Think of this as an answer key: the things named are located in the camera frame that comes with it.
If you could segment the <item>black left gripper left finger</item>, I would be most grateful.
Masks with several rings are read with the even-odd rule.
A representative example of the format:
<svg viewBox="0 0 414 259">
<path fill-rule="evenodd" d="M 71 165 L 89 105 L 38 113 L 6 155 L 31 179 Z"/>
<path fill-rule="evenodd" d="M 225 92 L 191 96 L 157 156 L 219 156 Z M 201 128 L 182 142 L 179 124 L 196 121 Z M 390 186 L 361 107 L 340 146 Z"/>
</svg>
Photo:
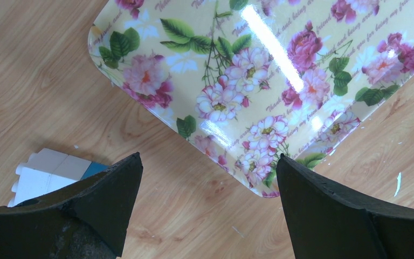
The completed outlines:
<svg viewBox="0 0 414 259">
<path fill-rule="evenodd" d="M 139 191 L 134 153 L 57 191 L 0 207 L 0 258 L 117 258 Z"/>
</svg>

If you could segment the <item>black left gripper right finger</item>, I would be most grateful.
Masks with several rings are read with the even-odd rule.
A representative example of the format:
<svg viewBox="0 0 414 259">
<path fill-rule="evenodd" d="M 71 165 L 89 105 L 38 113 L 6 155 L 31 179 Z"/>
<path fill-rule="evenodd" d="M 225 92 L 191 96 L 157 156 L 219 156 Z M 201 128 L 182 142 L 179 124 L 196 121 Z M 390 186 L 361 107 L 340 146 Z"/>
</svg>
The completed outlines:
<svg viewBox="0 0 414 259">
<path fill-rule="evenodd" d="M 285 155 L 276 173 L 296 258 L 414 258 L 414 209 L 358 192 Z"/>
</svg>

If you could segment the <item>floral yellow tray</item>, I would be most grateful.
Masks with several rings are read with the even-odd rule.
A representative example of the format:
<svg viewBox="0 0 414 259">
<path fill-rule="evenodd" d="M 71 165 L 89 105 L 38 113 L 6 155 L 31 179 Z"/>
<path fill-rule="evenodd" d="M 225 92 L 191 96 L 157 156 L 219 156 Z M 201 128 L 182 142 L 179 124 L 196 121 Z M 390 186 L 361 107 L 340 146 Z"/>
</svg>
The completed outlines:
<svg viewBox="0 0 414 259">
<path fill-rule="evenodd" d="M 260 197 L 414 75 L 414 1 L 109 1 L 94 65 Z"/>
</svg>

